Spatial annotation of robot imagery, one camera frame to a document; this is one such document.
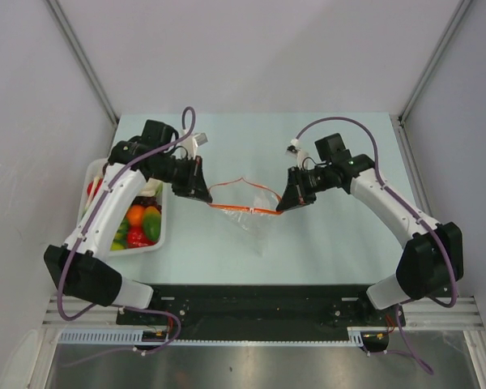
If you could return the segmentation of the green red mango toy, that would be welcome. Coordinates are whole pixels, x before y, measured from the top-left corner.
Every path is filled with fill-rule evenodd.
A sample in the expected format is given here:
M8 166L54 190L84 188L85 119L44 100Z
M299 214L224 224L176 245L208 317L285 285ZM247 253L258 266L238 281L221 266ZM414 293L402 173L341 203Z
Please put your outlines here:
M150 206L145 209L142 226L148 240L157 242L160 239L161 213L156 207Z

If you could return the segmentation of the clear zip top bag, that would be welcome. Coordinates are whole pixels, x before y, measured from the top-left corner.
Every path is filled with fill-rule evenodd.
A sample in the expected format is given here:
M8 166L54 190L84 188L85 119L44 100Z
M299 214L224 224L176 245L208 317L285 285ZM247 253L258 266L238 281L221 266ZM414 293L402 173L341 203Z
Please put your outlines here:
M248 238L248 244L262 254L272 221L282 214L276 208L282 196L263 184L239 177L208 187L210 208L223 214Z

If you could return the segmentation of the aluminium frame post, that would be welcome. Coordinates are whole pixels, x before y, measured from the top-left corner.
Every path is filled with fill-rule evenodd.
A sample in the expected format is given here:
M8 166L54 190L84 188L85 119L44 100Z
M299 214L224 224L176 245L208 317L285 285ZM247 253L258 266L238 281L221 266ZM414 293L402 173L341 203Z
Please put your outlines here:
M440 35L428 61L425 63L424 68L416 81L414 88L411 90L406 103L403 105L400 113L398 114L398 121L400 124L404 124L409 118L412 110L416 106L416 103L424 93L430 79L437 70L441 60L443 59L446 50L451 45L453 39L457 35L459 29L461 28L463 22L467 18L467 14L475 5L473 0L461 0L458 2L451 15L449 21L447 22L442 34Z
M75 59L79 69L87 81L88 86L92 90L97 99L103 113L108 118L109 122L114 128L120 122L120 118L115 113L113 104L111 103L90 59L75 32L70 19L66 15L62 4L57 0L44 0L43 3L47 7L53 21L62 34L63 40L66 42L70 53Z

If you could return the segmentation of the white cauliflower toy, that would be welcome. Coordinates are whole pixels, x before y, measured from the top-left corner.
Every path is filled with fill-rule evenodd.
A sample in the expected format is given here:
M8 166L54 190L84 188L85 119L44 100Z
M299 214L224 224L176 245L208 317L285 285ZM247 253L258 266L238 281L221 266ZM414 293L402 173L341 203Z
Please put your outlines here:
M139 196L158 197L163 190L164 183L160 180L150 178L145 186L140 190Z

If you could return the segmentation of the red tomato toy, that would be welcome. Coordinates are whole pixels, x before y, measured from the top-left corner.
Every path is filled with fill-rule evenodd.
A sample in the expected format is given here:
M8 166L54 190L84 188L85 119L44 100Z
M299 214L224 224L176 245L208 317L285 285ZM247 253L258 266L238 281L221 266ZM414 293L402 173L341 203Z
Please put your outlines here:
M98 180L92 181L87 186L87 196L94 198L96 193L98 192L100 185L102 183L102 179L99 178Z

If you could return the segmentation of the purple grapes toy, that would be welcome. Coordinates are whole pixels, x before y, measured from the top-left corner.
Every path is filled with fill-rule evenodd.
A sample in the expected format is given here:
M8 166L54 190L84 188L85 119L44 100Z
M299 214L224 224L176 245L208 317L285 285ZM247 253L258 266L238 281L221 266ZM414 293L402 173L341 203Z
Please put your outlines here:
M155 207L159 212L161 211L161 204L157 197L137 196L133 202L133 205L140 205L142 207Z

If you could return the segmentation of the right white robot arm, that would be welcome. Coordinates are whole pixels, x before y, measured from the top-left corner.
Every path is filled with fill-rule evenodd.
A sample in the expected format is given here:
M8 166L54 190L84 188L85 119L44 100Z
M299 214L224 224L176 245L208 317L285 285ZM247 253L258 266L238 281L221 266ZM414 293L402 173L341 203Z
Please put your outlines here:
M448 288L457 297L463 277L463 235L453 222L443 224L411 205L383 181L375 162L366 155L352 156L339 134L315 143L321 163L304 166L308 153L293 139L287 151L296 156L288 169L277 212L308 206L325 190L339 188L368 207L394 234L403 249L393 275L368 287L367 299L357 305L359 319L376 325L387 309L405 301L428 297Z

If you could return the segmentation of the orange fruit toy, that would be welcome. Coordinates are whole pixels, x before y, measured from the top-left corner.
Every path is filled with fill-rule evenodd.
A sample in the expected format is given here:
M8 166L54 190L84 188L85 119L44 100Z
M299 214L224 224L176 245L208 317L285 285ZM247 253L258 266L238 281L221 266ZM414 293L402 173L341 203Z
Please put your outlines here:
M126 219L128 220L131 227L141 227L143 224L143 215L146 208L142 205L132 205L127 213Z

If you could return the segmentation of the right aluminium frame post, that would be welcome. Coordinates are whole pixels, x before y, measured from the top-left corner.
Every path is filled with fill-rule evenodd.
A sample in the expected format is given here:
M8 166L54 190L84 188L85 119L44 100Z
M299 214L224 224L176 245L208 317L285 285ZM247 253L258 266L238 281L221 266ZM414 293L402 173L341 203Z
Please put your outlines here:
M406 103L403 105L400 113L398 114L398 121L400 124L404 124L409 118L412 110L416 106L416 103L424 93L430 79L437 70L441 60L443 59L446 50L451 45L453 39L457 35L459 29L461 28L463 22L467 18L467 14L475 5L473 0L461 0L458 2L451 15L449 21L447 22L442 34L440 35L428 61L425 63L424 68L416 81L414 88L411 90Z

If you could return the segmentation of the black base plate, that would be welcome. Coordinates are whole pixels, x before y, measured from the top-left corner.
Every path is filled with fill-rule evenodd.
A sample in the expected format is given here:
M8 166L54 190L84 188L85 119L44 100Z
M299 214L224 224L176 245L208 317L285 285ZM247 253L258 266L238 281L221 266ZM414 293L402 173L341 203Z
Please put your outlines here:
M156 284L150 313L125 311L116 323L158 327L174 314L180 340L314 342L345 340L351 327L371 331L403 312L375 310L364 284L184 285Z

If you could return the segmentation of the white plastic food tray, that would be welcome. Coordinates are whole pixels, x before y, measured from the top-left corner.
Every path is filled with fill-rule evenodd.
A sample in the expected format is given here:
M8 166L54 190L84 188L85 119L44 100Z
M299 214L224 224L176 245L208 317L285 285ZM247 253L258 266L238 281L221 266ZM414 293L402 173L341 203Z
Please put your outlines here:
M93 200L99 196L106 166L105 158L94 160L87 168L81 194L77 224ZM108 257L141 254L159 249L164 243L168 185L150 179L130 204L123 206Z

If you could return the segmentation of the left aluminium frame post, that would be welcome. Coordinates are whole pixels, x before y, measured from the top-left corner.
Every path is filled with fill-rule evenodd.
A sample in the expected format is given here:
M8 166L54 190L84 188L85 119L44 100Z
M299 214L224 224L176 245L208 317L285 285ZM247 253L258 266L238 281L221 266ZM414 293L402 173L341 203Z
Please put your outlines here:
M88 86L92 90L97 99L103 113L108 118L109 122L114 128L120 122L120 118L115 113L113 104L111 103L90 59L75 32L70 19L66 15L62 4L57 0L44 0L43 3L47 7L53 21L62 34L63 40L66 42L70 53L75 59L79 69L87 81Z

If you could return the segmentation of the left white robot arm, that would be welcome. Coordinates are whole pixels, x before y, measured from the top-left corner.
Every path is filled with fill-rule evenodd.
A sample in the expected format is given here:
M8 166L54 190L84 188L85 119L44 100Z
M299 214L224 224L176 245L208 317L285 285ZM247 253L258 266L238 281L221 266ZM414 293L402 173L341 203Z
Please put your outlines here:
M133 307L144 323L157 322L162 303L151 286L129 280L106 263L110 247L129 206L150 179L170 184L176 196L211 203L201 156L174 156L174 147L191 139L194 121L183 121L185 132L148 121L140 136L121 141L110 152L104 179L92 204L61 246L50 245L44 261L58 297L77 297L97 306Z

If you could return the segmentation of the green apple toy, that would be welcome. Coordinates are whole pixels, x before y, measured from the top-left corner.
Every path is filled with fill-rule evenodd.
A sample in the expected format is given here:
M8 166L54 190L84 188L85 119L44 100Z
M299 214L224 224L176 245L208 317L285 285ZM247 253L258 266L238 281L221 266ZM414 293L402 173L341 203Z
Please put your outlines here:
M113 240L110 250L111 251L119 251L119 250L126 250L127 249L127 244L125 241L120 241L120 240Z

